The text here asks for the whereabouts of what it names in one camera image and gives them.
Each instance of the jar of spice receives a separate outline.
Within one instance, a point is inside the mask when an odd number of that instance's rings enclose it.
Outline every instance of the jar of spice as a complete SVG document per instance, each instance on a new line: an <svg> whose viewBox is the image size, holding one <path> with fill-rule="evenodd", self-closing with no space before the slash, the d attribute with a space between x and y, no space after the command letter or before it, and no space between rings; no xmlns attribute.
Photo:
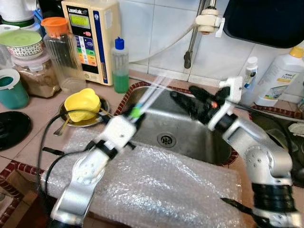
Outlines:
<svg viewBox="0 0 304 228"><path fill-rule="evenodd" d="M51 97L60 89L52 62L45 51L41 56L32 60L18 59L14 56L11 60L15 69L20 74L20 79L30 95Z"/></svg>

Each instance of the teal cup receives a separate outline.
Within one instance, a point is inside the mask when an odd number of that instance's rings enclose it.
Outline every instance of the teal cup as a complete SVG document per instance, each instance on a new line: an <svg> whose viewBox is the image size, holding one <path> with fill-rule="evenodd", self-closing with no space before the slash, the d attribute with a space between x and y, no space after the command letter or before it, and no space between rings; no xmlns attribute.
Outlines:
<svg viewBox="0 0 304 228"><path fill-rule="evenodd" d="M0 70L0 102L9 109L23 108L29 95L22 86L20 74L14 69Z"/></svg>

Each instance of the white clip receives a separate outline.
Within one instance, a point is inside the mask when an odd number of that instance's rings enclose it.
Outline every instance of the white clip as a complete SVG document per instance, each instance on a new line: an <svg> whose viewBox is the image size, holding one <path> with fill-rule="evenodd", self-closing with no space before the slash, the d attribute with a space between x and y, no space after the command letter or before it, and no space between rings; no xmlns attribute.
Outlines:
<svg viewBox="0 0 304 228"><path fill-rule="evenodd" d="M225 24L225 18L222 18L222 20L221 20L221 22L220 22L220 25L219 25L219 29L218 29L218 31L215 33L215 37L217 37L217 38L221 38L221 37L222 37L224 24Z"/></svg>

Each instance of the digital display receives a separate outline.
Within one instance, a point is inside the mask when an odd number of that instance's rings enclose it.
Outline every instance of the digital display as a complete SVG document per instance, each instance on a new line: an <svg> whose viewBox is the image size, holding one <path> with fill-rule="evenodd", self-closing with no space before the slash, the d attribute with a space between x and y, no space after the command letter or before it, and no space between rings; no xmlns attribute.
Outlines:
<svg viewBox="0 0 304 228"><path fill-rule="evenodd" d="M83 16L78 16L78 15L70 15L71 17L71 22L74 25L79 25L79 26L84 26L84 27L89 27L90 22L88 17L83 17Z"/></svg>

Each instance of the countertop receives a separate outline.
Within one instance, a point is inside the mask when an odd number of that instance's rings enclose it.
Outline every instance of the countertop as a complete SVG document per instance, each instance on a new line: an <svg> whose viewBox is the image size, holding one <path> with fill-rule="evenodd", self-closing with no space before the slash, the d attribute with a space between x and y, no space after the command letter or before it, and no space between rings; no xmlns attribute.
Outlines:
<svg viewBox="0 0 304 228"><path fill-rule="evenodd" d="M144 75L137 72L130 72L130 75L141 77L148 80L153 80L153 77ZM130 79L130 85L139 82L138 80ZM192 85L188 82L173 80L170 84L173 87L179 87L187 89L189 85ZM118 105L120 104L124 94L117 94L113 87L108 87L92 82L87 83L87 87L92 88L95 92L104 97L110 104L111 113L113 114ZM215 93L217 88L208 87L208 86L200 86L207 89L211 93ZM32 165L34 167L37 166L37 158L38 158L38 151L39 151L39 144L43 134L43 131L46 127L48 121L58 113L59 106L64 102L64 100L68 97L68 95L60 92L57 93L54 97L44 99L38 97L31 97L29 104L22 109L18 109L16 111L24 112L31 118L32 129L27 137L20 142L18 145L1 151L0 152L0 160L16 160L28 165ZM0 112L9 111L2 105L0 105ZM240 110L235 111L236 115L242 116L244 118L249 118L248 113ZM62 125L62 120L56 120L49 129L47 134L47 139L45 141L45 146L62 150L66 142L69 140L71 135L73 134L76 128L69 127L65 129L62 136L54 136L53 132L58 129ZM94 131L102 131L104 128L103 124L98 124L96 126L90 127L90 129ZM56 155L51 153L44 153L42 158L42 169L47 169L50 164L57 158ZM246 174L245 164L244 161L238 157L234 163L229 165L229 167L234 170L237 170L240 174L242 180L242 202L249 207L253 206L253 192L251 189L251 183L248 180L248 176ZM294 187L294 198L297 204L297 208L304 212L304 190ZM254 222L251 217L244 215L244 219L246 222L247 227L254 227Z"/></svg>

